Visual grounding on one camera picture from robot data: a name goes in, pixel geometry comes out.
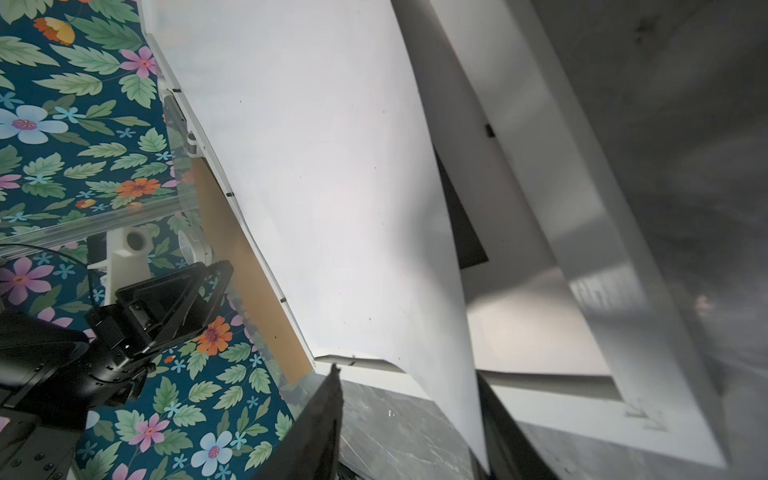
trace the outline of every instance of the white frame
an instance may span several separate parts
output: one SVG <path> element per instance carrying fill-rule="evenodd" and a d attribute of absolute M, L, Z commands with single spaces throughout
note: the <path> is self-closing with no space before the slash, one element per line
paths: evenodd
<path fill-rule="evenodd" d="M 564 389 L 558 380 L 522 385 L 492 378 L 492 388 L 518 421 L 724 467 L 720 397 L 529 1 L 429 1 L 611 367 L 621 399 L 595 394 L 589 385 Z M 142 20 L 160 67 L 177 85 L 147 33 L 151 18 L 142 12 Z M 174 95 L 227 188 L 187 99 Z M 229 200 L 283 298 L 237 202 Z M 284 307 L 316 371 L 326 371 L 327 359 L 313 357 Z M 427 398 L 407 374 L 376 370 L 361 362 L 342 369 L 342 378 Z"/>

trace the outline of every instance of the white board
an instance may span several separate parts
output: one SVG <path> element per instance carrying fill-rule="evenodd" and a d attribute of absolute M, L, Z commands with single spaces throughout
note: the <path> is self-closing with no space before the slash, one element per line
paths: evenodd
<path fill-rule="evenodd" d="M 451 227 L 389 2 L 142 9 L 310 349 L 403 369 L 485 463 Z"/>

